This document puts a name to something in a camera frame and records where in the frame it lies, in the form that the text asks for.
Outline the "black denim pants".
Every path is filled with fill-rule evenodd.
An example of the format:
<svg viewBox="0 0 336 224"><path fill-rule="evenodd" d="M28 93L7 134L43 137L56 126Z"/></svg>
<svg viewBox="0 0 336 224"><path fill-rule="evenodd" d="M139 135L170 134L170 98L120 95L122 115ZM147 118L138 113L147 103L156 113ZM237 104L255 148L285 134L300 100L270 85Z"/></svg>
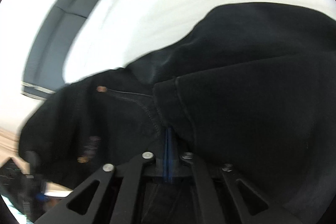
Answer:
<svg viewBox="0 0 336 224"><path fill-rule="evenodd" d="M179 42L51 95L19 156L73 190L105 164L178 151L234 173L299 219L335 223L335 20L304 7L214 8ZM132 223L197 223L192 191L149 182Z"/></svg>

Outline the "dark grey upholstered headboard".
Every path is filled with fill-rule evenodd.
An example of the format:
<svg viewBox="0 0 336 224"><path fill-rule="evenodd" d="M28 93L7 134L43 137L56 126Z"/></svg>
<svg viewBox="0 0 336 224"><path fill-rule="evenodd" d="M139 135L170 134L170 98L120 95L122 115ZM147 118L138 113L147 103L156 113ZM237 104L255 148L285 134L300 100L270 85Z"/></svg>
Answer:
<svg viewBox="0 0 336 224"><path fill-rule="evenodd" d="M78 32L99 0L56 0L27 57L22 94L44 100L62 88L63 65Z"/></svg>

